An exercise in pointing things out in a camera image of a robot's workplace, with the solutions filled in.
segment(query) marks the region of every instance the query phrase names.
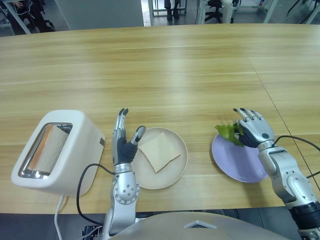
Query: bread slice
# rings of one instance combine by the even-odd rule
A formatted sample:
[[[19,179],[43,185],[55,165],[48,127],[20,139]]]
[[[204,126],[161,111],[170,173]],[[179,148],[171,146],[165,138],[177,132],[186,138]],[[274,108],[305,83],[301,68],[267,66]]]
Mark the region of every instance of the bread slice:
[[[139,146],[139,149],[148,159],[156,173],[181,155],[164,132]]]
[[[66,132],[52,124],[48,125],[28,169],[51,173],[67,138],[68,134]]]

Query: green lettuce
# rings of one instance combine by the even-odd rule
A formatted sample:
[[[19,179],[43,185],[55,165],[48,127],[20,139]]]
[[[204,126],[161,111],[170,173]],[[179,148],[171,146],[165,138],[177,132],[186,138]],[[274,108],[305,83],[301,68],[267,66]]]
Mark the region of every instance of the green lettuce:
[[[219,134],[224,137],[227,141],[233,143],[234,145],[242,146],[243,145],[238,139],[235,138],[235,133],[240,133],[241,135],[244,134],[241,126],[238,123],[230,123],[226,124],[218,124],[214,127],[218,130]]]

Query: silver robotic arm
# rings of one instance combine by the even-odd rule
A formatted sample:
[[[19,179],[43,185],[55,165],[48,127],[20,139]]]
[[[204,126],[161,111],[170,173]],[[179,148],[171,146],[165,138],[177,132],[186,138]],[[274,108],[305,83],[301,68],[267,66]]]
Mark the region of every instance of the silver robotic arm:
[[[136,203],[140,187],[132,170],[133,161],[138,150],[138,143],[146,131],[138,127],[129,142],[126,140],[125,119],[128,109],[122,109],[115,121],[112,135],[112,156],[114,177],[110,191],[111,207],[103,225],[103,240],[111,238],[131,226],[136,220]]]
[[[297,161],[285,148],[274,146],[275,134],[260,113],[246,108],[233,110],[243,117],[237,121],[243,135],[235,133],[235,137],[244,145],[259,149],[258,157],[271,178],[272,188],[289,209],[301,238],[319,240],[320,203]]]

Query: white toaster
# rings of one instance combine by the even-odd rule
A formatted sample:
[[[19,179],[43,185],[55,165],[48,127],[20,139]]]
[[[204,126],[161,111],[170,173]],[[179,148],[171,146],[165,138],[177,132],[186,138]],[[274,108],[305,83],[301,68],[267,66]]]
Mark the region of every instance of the white toaster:
[[[105,135],[78,110],[54,110],[35,128],[19,156],[11,180],[24,188],[76,196],[80,176],[89,164],[100,162]],[[90,167],[80,195],[91,187],[97,167]]]

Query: lavender plate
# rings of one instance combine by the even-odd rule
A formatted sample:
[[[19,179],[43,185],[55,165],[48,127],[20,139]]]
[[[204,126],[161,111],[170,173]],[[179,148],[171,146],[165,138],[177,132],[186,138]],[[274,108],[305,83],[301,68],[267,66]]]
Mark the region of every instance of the lavender plate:
[[[218,134],[212,142],[211,150],[219,168],[235,180],[257,183],[268,176],[258,158],[257,148],[234,145]]]

